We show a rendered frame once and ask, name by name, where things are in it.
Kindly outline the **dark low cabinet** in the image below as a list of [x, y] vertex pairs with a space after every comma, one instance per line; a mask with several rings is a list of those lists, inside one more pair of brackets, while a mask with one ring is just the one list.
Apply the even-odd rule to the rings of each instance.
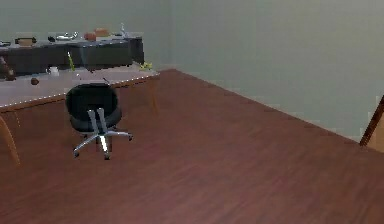
[[[0, 48], [0, 56], [4, 57], [15, 77], [19, 77], [45, 73], [49, 67], [69, 69], [68, 51], [75, 68], [91, 71], [144, 62], [141, 37]], [[4, 74], [0, 65], [0, 79], [5, 78]]]

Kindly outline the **pale wooden desk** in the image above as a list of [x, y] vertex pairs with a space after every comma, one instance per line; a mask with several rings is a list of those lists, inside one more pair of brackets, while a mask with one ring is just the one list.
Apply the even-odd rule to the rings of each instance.
[[10, 129], [2, 115], [7, 112], [56, 102], [65, 99], [66, 93], [76, 85], [85, 83], [108, 83], [111, 86], [125, 87], [148, 81], [151, 102], [154, 112], [158, 112], [154, 97], [153, 80], [159, 73], [153, 69], [143, 69], [138, 64], [121, 66], [96, 71], [78, 69], [76, 71], [60, 71], [58, 76], [43, 74], [37, 77], [39, 83], [31, 84], [31, 77], [21, 77], [14, 81], [0, 82], [0, 137], [2, 137], [17, 165], [20, 164], [19, 155]]

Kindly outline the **tan box with black rim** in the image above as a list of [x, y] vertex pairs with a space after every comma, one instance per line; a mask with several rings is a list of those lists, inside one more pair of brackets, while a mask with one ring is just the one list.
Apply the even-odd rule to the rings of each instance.
[[37, 42], [35, 37], [21, 37], [21, 38], [16, 38], [15, 43], [20, 45], [20, 46], [32, 46]]

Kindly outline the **brown wooden door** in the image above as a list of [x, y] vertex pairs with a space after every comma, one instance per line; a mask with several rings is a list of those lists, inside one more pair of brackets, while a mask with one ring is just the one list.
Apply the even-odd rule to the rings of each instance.
[[384, 153], [384, 95], [378, 101], [359, 144]]

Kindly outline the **black swivel office chair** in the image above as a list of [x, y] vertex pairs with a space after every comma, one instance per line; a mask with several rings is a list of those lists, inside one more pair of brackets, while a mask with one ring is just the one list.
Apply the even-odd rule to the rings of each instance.
[[118, 131], [116, 126], [122, 119], [115, 89], [106, 83], [79, 84], [67, 94], [65, 104], [74, 130], [84, 136], [84, 140], [73, 149], [75, 157], [81, 148], [96, 141], [104, 153], [104, 159], [110, 159], [108, 138], [126, 136], [129, 141], [133, 135]]

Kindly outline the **silver curved object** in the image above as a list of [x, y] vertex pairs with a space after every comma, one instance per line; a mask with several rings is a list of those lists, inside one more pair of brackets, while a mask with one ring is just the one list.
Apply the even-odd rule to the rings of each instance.
[[64, 35], [56, 36], [57, 41], [71, 41], [78, 37], [78, 32], [74, 32], [72, 34], [65, 33]]

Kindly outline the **dark brown figurine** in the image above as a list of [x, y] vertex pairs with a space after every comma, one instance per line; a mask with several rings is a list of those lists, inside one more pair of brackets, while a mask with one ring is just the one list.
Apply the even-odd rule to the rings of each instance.
[[2, 70], [5, 72], [6, 81], [14, 81], [16, 79], [13, 70], [8, 66], [3, 56], [0, 56], [0, 65]]

